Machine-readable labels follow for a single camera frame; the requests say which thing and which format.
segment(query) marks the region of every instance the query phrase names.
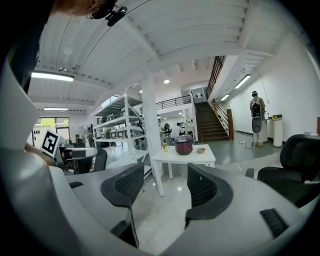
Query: rice cooker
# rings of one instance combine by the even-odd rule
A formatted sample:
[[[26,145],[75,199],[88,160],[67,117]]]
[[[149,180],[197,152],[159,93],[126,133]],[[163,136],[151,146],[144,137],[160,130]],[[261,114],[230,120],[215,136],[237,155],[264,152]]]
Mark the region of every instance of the rice cooker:
[[[180,135],[174,138],[175,151],[179,155],[189,155],[193,150],[194,138],[190,135]]]

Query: ceiling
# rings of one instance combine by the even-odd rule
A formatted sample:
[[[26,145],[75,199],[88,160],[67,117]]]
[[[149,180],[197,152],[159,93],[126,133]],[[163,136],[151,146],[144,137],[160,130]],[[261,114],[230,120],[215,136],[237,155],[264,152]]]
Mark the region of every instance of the ceiling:
[[[212,57],[220,55],[241,56],[231,75],[236,80],[272,57],[286,31],[270,14],[273,6],[267,0],[118,0],[117,4],[128,12],[113,27],[104,19],[62,14],[49,18],[36,69],[58,72],[64,67],[74,82],[33,78],[28,95],[37,107],[68,105],[88,114],[124,87],[131,86],[136,93],[146,67],[156,86],[191,74],[192,82],[203,81],[210,77]]]

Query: yellow bottle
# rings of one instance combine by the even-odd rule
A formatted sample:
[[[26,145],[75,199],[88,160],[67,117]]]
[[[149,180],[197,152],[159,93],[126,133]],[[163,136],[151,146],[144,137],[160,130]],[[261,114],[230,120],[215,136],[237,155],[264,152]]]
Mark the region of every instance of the yellow bottle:
[[[164,152],[168,152],[168,146],[165,139],[163,140],[163,148],[164,148]]]

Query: fluorescent light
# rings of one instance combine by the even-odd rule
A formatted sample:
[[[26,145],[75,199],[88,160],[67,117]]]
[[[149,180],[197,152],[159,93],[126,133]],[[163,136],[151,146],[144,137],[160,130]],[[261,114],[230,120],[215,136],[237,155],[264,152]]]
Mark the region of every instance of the fluorescent light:
[[[68,110],[66,107],[44,107],[43,110]]]
[[[250,74],[247,74],[241,81],[240,83],[237,84],[236,87],[234,87],[234,89],[238,89],[240,86],[242,86],[249,78],[251,77]]]
[[[228,98],[229,97],[229,94],[227,94],[226,96],[224,96],[222,99],[221,99],[221,101],[224,101],[226,98]]]
[[[57,74],[57,73],[49,73],[49,72],[32,72],[32,78],[45,78],[45,79],[53,79],[60,80],[66,82],[73,82],[74,77],[66,74]]]

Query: hand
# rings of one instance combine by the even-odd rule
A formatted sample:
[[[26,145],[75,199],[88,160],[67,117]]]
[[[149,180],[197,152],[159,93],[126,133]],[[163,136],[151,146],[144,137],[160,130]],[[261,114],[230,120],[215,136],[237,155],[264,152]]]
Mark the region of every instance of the hand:
[[[43,153],[40,149],[30,145],[29,143],[25,144],[24,150],[28,153],[33,153],[41,157],[48,166],[57,167],[55,161],[45,153]]]

